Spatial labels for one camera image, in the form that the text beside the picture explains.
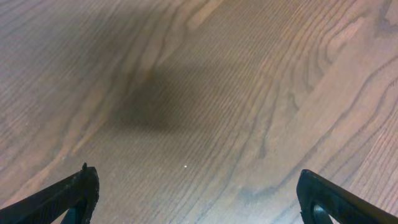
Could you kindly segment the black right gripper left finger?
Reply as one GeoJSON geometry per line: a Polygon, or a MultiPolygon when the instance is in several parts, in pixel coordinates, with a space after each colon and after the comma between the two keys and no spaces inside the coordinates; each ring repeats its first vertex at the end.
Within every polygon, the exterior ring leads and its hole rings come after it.
{"type": "Polygon", "coordinates": [[[82,169],[19,202],[1,209],[1,223],[89,224],[99,199],[100,182],[95,167],[82,169]]]}

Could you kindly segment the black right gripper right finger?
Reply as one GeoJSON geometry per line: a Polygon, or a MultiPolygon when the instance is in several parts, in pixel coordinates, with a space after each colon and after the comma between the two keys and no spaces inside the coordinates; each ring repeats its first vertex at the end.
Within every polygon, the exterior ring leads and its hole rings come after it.
{"type": "Polygon", "coordinates": [[[397,217],[308,169],[301,171],[296,193],[305,224],[397,223],[397,217]]]}

